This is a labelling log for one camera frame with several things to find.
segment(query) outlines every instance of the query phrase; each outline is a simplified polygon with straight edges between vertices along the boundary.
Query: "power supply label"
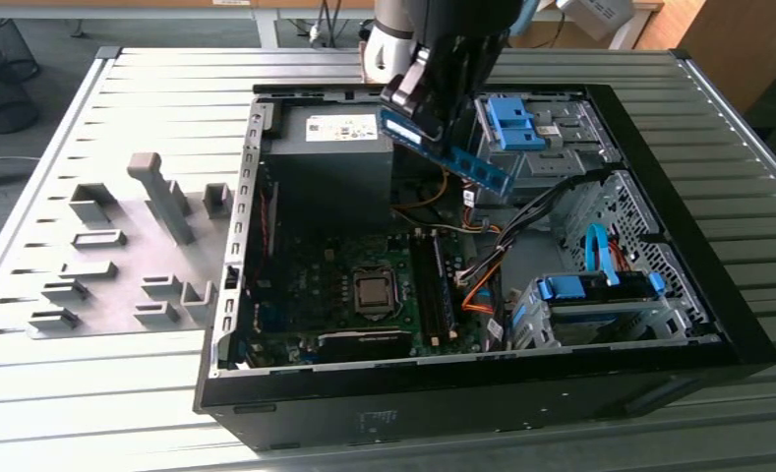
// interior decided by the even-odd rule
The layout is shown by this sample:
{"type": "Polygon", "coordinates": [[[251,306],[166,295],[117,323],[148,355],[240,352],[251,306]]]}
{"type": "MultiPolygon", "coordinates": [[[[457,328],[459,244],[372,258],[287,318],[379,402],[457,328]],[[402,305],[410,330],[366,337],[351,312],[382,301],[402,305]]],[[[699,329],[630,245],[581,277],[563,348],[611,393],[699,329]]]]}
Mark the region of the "power supply label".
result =
{"type": "Polygon", "coordinates": [[[375,115],[311,115],[306,141],[370,141],[378,139],[375,115]]]}

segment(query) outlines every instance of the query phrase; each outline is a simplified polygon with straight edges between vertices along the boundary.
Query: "green circuit board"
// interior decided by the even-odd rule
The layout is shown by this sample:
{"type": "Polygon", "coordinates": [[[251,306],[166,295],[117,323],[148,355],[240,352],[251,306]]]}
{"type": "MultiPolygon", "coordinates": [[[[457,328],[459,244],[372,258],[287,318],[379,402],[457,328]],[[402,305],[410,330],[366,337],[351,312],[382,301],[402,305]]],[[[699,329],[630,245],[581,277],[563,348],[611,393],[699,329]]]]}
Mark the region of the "green circuit board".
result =
{"type": "MultiPolygon", "coordinates": [[[[327,332],[400,330],[412,336],[408,355],[477,352],[479,348],[479,321],[470,313],[458,313],[455,337],[438,345],[424,339],[414,267],[408,250],[407,232],[350,238],[315,238],[283,241],[280,253],[288,255],[288,264],[276,277],[283,286],[282,296],[259,306],[258,332],[247,341],[259,364],[272,366],[310,364],[315,361],[318,336],[327,332]],[[362,273],[387,272],[392,280],[392,310],[379,316],[364,316],[355,305],[354,281],[362,273]]],[[[463,264],[461,235],[450,231],[438,234],[446,273],[450,275],[463,264]]],[[[454,309],[459,301],[450,300],[454,309]]]]}

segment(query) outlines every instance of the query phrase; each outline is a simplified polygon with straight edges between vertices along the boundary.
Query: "ram slot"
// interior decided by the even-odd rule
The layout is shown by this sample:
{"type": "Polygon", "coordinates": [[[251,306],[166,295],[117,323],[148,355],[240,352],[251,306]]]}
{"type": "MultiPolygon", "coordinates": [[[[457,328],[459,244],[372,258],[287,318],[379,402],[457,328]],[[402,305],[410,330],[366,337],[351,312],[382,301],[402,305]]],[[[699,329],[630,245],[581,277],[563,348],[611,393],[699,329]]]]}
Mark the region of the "ram slot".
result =
{"type": "Polygon", "coordinates": [[[449,280],[435,233],[414,233],[410,252],[423,340],[430,346],[439,346],[454,339],[457,333],[449,280]]]}

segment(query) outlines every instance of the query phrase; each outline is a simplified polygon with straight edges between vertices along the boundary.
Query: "gray slotted table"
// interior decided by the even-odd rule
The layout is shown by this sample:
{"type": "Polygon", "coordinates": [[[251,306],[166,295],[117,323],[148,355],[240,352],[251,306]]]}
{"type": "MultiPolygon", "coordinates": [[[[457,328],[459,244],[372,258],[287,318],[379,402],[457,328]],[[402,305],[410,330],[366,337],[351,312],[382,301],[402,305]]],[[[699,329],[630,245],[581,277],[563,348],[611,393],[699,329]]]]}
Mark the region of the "gray slotted table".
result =
{"type": "MultiPolygon", "coordinates": [[[[57,181],[115,158],[99,149],[132,136],[184,189],[235,179],[252,84],[358,81],[351,50],[124,49],[97,59],[0,234],[0,290],[33,293],[39,273],[15,281],[7,270],[45,254],[24,233],[57,181]]],[[[614,86],[776,343],[776,159],[693,63],[662,52],[507,51],[493,81],[614,86]]],[[[633,421],[256,457],[191,411],[199,330],[33,341],[16,305],[0,307],[0,470],[776,471],[776,367],[633,421]]]]}

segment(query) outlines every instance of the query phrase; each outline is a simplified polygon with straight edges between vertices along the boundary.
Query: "sticker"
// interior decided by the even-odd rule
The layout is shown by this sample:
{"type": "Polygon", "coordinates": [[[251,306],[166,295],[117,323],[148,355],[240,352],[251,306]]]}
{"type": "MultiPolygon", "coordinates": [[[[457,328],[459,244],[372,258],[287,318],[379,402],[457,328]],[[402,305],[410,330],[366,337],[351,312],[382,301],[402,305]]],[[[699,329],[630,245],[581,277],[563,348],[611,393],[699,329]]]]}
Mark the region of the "sticker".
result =
{"type": "Polygon", "coordinates": [[[487,331],[498,341],[502,340],[502,334],[505,334],[505,329],[494,319],[490,319],[490,322],[487,323],[487,331]]]}
{"type": "Polygon", "coordinates": [[[557,127],[557,125],[537,126],[535,127],[535,131],[542,136],[555,136],[555,135],[561,135],[559,128],[557,127]]]}
{"type": "Polygon", "coordinates": [[[366,434],[386,434],[395,430],[399,410],[366,411],[358,413],[358,432],[366,434]]]}
{"type": "Polygon", "coordinates": [[[469,208],[475,207],[475,193],[471,190],[463,191],[463,205],[469,208]]]}
{"type": "Polygon", "coordinates": [[[375,139],[375,115],[311,115],[306,120],[307,142],[375,139]]]}
{"type": "Polygon", "coordinates": [[[400,135],[406,140],[408,140],[415,145],[418,145],[422,142],[423,139],[419,137],[416,133],[414,133],[411,130],[398,125],[392,121],[384,120],[384,126],[390,131],[400,135]]]}

